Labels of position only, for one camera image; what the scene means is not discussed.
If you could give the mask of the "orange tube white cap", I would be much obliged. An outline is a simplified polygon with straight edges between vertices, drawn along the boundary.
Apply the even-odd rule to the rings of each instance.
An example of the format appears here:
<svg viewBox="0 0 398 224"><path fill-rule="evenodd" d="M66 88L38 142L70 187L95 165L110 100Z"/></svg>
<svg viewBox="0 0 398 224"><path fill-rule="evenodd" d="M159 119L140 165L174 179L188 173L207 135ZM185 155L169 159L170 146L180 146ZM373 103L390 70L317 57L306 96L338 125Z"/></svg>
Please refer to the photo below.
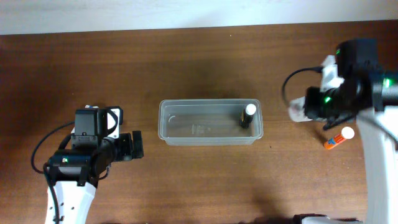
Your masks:
<svg viewBox="0 0 398 224"><path fill-rule="evenodd" d="M351 127L344 127L339 134L327 140L323 146L325 149L330 150L336 147L337 145L343 143L348 139L354 138L355 132Z"/></svg>

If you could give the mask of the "white squeeze bottle clear cap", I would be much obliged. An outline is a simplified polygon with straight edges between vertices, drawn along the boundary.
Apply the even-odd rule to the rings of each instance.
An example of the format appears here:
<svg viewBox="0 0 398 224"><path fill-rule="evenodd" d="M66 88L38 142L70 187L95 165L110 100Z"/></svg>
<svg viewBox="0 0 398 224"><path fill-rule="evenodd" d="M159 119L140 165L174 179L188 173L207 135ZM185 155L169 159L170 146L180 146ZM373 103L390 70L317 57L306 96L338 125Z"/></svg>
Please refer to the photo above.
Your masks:
<svg viewBox="0 0 398 224"><path fill-rule="evenodd" d="M296 98L289 103L288 113L293 122L301 123L311 121L304 113L305 97Z"/></svg>

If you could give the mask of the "dark bottle white cap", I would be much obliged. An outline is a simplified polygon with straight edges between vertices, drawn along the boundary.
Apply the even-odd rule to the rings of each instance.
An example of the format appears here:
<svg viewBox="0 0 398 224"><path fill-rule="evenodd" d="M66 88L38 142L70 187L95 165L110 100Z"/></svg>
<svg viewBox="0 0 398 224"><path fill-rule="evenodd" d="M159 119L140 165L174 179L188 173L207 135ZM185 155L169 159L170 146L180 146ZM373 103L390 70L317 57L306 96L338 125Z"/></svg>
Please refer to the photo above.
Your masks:
<svg viewBox="0 0 398 224"><path fill-rule="evenodd" d="M254 114L257 111L257 107L255 104L248 104L246 107L243 109L240 120L239 120L239 125L240 127L247 129L250 124L252 123L254 119Z"/></svg>

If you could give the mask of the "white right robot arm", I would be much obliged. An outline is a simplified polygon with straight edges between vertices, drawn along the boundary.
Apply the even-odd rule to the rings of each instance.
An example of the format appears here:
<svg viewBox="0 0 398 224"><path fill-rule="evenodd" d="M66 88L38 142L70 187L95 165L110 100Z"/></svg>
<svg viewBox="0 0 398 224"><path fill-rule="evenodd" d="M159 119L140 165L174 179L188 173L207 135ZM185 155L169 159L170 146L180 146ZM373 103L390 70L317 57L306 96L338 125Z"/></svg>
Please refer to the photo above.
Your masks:
<svg viewBox="0 0 398 224"><path fill-rule="evenodd" d="M365 223L397 223L397 73L359 70L340 75L322 71L310 87L304 114L328 130L355 120L361 137L368 209Z"/></svg>

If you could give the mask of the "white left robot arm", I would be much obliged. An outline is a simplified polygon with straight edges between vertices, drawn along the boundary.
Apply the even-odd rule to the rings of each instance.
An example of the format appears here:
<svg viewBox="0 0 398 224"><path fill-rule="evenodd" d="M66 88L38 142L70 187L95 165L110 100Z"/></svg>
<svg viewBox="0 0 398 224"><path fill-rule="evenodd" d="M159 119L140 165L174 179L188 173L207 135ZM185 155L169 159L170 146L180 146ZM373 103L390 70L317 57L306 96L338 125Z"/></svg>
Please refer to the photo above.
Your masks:
<svg viewBox="0 0 398 224"><path fill-rule="evenodd" d="M140 131L122 133L117 139L84 136L91 146L73 143L59 149L43 166L48 201L45 223L85 223L103 172L114 162L144 157Z"/></svg>

